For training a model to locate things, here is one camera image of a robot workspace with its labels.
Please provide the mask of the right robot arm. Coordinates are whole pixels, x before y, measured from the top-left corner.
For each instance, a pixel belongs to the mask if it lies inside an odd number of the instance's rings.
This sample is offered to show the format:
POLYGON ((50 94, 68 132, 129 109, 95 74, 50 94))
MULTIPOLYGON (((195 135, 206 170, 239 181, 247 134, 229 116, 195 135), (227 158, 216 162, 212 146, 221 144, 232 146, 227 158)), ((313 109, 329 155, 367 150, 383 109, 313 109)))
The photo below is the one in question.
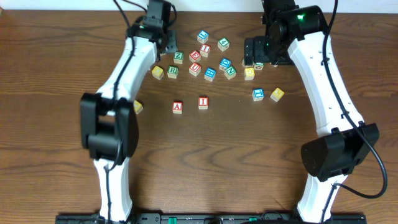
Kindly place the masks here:
POLYGON ((336 65, 330 32, 318 6, 293 0, 263 1, 265 34, 244 42, 244 64, 294 65, 315 117, 318 137, 301 148, 308 177, 295 211, 281 223, 365 223, 363 215, 334 215, 331 207, 346 178, 379 139, 376 124, 366 124, 355 108, 336 65))

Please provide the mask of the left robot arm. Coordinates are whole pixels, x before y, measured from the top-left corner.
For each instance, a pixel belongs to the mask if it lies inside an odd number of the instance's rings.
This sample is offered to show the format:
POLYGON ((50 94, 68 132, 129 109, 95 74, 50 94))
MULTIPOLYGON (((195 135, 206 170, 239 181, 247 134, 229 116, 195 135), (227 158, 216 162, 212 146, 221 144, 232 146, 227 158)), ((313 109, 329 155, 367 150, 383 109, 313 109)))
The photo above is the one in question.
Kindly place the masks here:
POLYGON ((80 100, 81 144, 96 167, 101 190, 97 223, 131 219, 129 160, 139 140, 134 100, 150 68, 162 55, 177 50, 175 6, 149 1, 145 15, 127 23, 125 45, 112 74, 96 93, 80 100))

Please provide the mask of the red A block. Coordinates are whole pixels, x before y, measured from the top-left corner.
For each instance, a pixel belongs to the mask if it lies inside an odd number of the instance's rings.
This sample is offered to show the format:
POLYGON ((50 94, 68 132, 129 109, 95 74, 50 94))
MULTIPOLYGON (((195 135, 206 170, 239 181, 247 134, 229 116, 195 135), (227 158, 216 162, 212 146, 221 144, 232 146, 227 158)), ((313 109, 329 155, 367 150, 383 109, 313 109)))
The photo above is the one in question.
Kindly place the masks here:
POLYGON ((174 114, 182 114, 183 103, 181 101, 174 101, 172 104, 172 112, 174 114))

